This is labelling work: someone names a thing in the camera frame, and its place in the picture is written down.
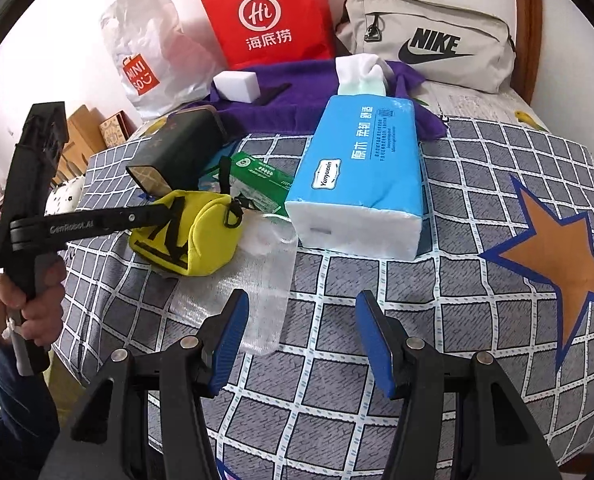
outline blue tissue package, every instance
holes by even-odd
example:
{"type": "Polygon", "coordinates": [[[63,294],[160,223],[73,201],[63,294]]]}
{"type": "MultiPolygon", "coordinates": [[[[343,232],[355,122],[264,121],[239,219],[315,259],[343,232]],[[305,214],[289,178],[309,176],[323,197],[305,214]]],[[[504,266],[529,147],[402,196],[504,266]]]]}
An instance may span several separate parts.
{"type": "Polygon", "coordinates": [[[423,215],[413,103],[331,97],[285,208],[305,247],[413,260],[423,215]]]}

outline haidilao logo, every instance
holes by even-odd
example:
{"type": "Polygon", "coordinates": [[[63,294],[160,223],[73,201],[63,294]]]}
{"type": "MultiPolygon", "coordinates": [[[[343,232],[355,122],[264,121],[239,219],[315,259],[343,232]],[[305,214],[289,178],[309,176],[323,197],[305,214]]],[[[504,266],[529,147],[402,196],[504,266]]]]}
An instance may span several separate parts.
{"type": "Polygon", "coordinates": [[[239,21],[256,32],[273,28],[282,17],[277,0],[244,0],[239,6],[239,21]]]}

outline white tissue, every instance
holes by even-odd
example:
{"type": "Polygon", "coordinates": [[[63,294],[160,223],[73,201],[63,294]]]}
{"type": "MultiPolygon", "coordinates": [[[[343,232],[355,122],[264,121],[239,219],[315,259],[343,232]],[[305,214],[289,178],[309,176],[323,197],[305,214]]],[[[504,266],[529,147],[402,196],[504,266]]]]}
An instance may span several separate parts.
{"type": "Polygon", "coordinates": [[[227,101],[251,103],[261,95],[254,72],[224,70],[215,76],[213,82],[219,96],[227,101]]]}
{"type": "Polygon", "coordinates": [[[339,78],[338,95],[386,95],[395,75],[386,62],[376,54],[355,54],[335,59],[339,78]]]}

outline gray plaid blanket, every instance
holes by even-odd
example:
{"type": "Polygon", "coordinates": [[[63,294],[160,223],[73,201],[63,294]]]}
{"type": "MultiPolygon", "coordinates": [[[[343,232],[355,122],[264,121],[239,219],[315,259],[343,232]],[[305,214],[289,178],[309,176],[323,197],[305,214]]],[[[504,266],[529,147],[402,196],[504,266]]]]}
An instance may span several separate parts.
{"type": "MultiPolygon", "coordinates": [[[[80,208],[142,203],[125,173],[129,142],[90,160],[80,208]]],[[[240,149],[294,174],[309,136],[256,135],[240,149]]],[[[229,384],[203,409],[215,455],[243,480],[378,479],[401,403],[375,388],[355,329],[354,297],[371,289],[386,314],[437,349],[489,349],[536,418],[558,462],[594,438],[594,304],[556,371],[555,295],[478,254],[526,222],[510,176],[565,217],[589,211],[594,164],[586,148],[520,126],[451,118],[447,139],[422,143],[426,214],[414,262],[299,248],[279,351],[240,354],[229,384]]],[[[194,333],[168,310],[176,278],[134,254],[127,234],[68,250],[65,329],[56,351],[89,381],[110,352],[167,348],[194,333]]],[[[159,400],[150,439],[161,446],[159,400]]],[[[450,477],[455,399],[444,403],[437,478],[450,477]]]]}

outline beige waist bag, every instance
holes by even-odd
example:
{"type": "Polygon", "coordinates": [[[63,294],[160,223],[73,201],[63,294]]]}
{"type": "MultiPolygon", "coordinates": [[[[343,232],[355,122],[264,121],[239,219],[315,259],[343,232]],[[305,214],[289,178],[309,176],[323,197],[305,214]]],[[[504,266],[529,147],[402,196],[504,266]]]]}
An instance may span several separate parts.
{"type": "Polygon", "coordinates": [[[503,20],[424,0],[346,0],[337,37],[351,54],[402,61],[432,81],[489,93],[515,62],[503,20]]]}

